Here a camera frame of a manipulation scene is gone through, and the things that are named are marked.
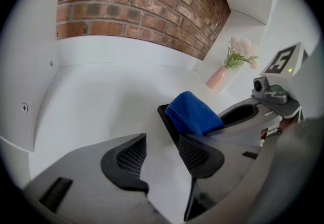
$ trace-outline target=flower vase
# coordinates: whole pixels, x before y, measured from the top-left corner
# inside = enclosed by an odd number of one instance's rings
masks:
[[[227,74],[227,72],[228,72],[228,69],[225,68],[224,66],[222,66],[219,70],[217,70],[211,76],[211,78],[207,81],[206,85],[211,89],[216,88],[222,82],[222,80],[223,80],[224,76]]]

